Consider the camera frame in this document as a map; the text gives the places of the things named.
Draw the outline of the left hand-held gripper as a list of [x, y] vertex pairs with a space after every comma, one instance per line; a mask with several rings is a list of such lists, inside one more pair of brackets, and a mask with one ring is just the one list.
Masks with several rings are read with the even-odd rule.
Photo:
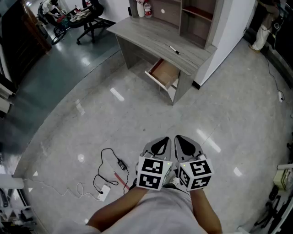
[[171, 151], [169, 137], [160, 137], [145, 145], [137, 165], [137, 187], [156, 191], [162, 189], [173, 166]]

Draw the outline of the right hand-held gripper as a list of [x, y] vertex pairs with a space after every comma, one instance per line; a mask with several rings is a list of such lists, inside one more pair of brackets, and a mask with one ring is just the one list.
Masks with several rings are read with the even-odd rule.
[[204, 154], [201, 146], [189, 137], [178, 135], [174, 138], [178, 169], [177, 177], [187, 191], [205, 188], [214, 169], [212, 162]]

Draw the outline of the wooden drawer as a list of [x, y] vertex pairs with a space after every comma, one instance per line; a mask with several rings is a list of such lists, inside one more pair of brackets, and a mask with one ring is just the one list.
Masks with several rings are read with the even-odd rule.
[[178, 79], [179, 72], [179, 68], [161, 58], [145, 74], [167, 91]]

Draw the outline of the person's left forearm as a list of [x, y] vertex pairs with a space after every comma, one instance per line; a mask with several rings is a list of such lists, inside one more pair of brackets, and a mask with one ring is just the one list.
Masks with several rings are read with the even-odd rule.
[[103, 232], [128, 214], [148, 192], [147, 189], [134, 187], [116, 201], [97, 210], [87, 222], [88, 226]]

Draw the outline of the person's right forearm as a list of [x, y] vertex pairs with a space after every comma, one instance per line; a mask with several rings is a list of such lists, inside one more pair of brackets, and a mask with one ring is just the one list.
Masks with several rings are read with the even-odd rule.
[[208, 234], [222, 234], [220, 220], [212, 209], [202, 189], [190, 191], [193, 214], [198, 224]]

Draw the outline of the grey wooden desk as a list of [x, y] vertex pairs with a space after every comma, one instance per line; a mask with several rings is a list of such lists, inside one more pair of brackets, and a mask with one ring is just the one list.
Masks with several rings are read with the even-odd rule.
[[173, 44], [162, 37], [143, 37], [136, 28], [133, 17], [125, 18], [108, 28], [116, 36], [126, 66], [130, 69], [140, 59], [154, 65], [159, 59], [164, 59], [180, 69], [178, 79], [166, 91], [172, 104], [175, 104], [191, 87], [198, 69], [214, 54], [187, 40]]

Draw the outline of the black office chair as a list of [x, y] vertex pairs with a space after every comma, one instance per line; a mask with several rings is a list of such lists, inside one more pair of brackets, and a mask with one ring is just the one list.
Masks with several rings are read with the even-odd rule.
[[[77, 22], [69, 21], [70, 28], [84, 27], [84, 32], [76, 40], [77, 45], [81, 44], [80, 39], [89, 32], [91, 33], [92, 43], [95, 43], [94, 30], [98, 28], [105, 29], [114, 24], [112, 21], [100, 18], [100, 16], [103, 14], [104, 7], [99, 3], [98, 0], [91, 0], [91, 4], [94, 6], [94, 9], [91, 10], [92, 16], [90, 18], [86, 18]], [[82, 9], [84, 8], [86, 8], [86, 4], [85, 1], [82, 0]]]

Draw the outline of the red stick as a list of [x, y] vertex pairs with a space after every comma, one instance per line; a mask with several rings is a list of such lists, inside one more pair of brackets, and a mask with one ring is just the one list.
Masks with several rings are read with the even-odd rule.
[[115, 177], [119, 180], [120, 183], [122, 183], [122, 185], [124, 186], [124, 188], [126, 188], [127, 190], [129, 190], [129, 186], [128, 186], [128, 176], [127, 175], [127, 182], [125, 182], [116, 172], [114, 172]]

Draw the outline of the person's white shirt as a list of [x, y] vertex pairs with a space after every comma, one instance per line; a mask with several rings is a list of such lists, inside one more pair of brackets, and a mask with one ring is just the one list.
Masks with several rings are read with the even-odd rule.
[[63, 222], [53, 234], [206, 234], [193, 215], [191, 198], [177, 189], [149, 191], [138, 204], [110, 228], [100, 230]]

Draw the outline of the white power strip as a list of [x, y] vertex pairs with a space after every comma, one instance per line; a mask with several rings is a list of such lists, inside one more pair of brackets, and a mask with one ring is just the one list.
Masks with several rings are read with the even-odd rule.
[[110, 186], [104, 184], [103, 187], [102, 187], [102, 189], [101, 189], [101, 191], [100, 191], [100, 193], [98, 194], [97, 199], [99, 201], [104, 202], [106, 200], [106, 198], [107, 198], [110, 190], [111, 190]]

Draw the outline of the pale yellow box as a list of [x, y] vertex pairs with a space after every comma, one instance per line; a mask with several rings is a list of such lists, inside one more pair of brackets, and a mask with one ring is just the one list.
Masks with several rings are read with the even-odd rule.
[[273, 178], [273, 183], [279, 190], [285, 191], [287, 189], [288, 179], [292, 173], [291, 169], [277, 170]]

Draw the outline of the black equipment pile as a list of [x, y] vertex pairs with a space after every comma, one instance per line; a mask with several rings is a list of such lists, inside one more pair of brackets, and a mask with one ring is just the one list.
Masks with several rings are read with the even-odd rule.
[[251, 231], [257, 234], [278, 234], [285, 229], [287, 218], [293, 218], [293, 188], [282, 191], [274, 185]]

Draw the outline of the white vase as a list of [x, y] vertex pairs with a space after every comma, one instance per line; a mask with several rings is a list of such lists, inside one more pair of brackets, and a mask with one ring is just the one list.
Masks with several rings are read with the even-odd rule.
[[137, 12], [138, 12], [139, 17], [144, 17], [145, 16], [144, 1], [145, 0], [136, 0], [136, 2], [137, 2]]

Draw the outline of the white metal shelf rack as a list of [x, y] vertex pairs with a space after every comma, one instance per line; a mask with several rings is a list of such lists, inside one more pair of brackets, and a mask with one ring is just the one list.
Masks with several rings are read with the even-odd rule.
[[23, 189], [23, 179], [0, 174], [0, 234], [37, 234], [37, 223]]

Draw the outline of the beige cloth bundle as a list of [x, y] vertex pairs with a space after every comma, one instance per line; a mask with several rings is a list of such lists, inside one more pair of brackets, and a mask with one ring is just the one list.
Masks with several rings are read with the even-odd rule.
[[77, 22], [86, 18], [90, 18], [92, 16], [91, 10], [94, 9], [94, 6], [88, 6], [84, 9], [82, 9], [80, 12], [78, 12], [76, 15], [74, 15], [71, 19], [70, 22]]

